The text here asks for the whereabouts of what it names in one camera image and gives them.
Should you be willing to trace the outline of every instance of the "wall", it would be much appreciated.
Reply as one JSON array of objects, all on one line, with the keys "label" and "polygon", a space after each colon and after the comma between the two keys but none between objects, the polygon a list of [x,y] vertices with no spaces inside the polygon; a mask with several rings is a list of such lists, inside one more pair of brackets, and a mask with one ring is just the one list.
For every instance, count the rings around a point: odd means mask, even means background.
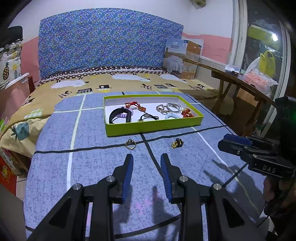
[{"label": "wall", "polygon": [[153,14],[184,25],[183,37],[204,40],[202,55],[226,63],[232,31],[232,0],[207,0],[196,9],[189,0],[32,0],[13,20],[11,26],[23,27],[22,73],[34,81],[38,74],[38,33],[40,20],[55,14],[79,9],[118,7]]}]

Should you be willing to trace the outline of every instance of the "headboard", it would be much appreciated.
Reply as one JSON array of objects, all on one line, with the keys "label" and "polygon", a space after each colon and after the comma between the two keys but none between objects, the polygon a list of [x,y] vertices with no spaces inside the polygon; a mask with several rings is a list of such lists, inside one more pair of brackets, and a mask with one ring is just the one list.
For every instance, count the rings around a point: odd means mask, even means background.
[{"label": "headboard", "polygon": [[41,78],[97,66],[161,67],[167,38],[181,38],[183,25],[119,8],[82,9],[40,22]]}]

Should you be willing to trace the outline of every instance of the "cardboard box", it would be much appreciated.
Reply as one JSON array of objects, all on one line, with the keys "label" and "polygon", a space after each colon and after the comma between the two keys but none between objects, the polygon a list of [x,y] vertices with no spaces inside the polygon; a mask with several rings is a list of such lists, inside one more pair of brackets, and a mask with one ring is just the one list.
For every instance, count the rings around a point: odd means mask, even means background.
[{"label": "cardboard box", "polygon": [[199,61],[202,46],[185,39],[167,39],[163,67],[180,79],[194,79],[197,66],[183,59]]}]

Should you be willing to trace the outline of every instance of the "box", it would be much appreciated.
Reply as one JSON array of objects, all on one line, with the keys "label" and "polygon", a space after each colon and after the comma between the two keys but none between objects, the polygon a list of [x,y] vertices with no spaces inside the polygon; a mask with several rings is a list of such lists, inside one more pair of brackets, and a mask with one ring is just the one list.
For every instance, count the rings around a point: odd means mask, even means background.
[{"label": "box", "polygon": [[197,65],[183,62],[188,58],[199,61],[202,46],[184,39],[167,39],[163,67],[180,79],[194,79]]},{"label": "box", "polygon": [[0,156],[0,184],[15,195],[17,176]]},{"label": "box", "polygon": [[0,148],[0,156],[14,172],[15,175],[22,175],[22,168],[19,162],[11,155],[10,151],[4,148]]},{"label": "box", "polygon": [[[125,103],[131,103],[133,101],[137,101],[141,106],[145,107],[147,109],[146,113],[158,116],[159,120],[149,119],[143,122],[138,122],[138,119],[140,119],[144,113],[139,110],[133,110],[130,123],[126,123],[124,118],[117,118],[113,121],[114,124],[109,124],[109,116],[113,110],[124,107]],[[181,113],[178,113],[177,115],[180,116],[180,119],[165,120],[165,115],[158,112],[156,106],[160,104],[166,105],[167,103],[178,103],[182,109],[186,107],[189,108],[194,117],[182,118]],[[202,113],[182,97],[177,95],[159,94],[105,96],[104,115],[106,134],[108,137],[197,126],[201,124],[203,119]]]}]

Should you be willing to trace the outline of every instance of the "silver chain bracelet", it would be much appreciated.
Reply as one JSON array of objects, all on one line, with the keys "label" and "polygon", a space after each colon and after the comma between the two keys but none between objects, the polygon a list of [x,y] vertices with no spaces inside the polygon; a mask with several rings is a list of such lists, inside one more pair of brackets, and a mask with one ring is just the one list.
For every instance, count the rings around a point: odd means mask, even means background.
[{"label": "silver chain bracelet", "polygon": [[166,105],[160,104],[156,107],[156,110],[163,115],[168,113],[181,113],[182,107],[177,103],[167,103]]},{"label": "silver chain bracelet", "polygon": [[170,111],[170,113],[181,113],[182,110],[182,107],[177,103],[167,103],[166,108]]}]

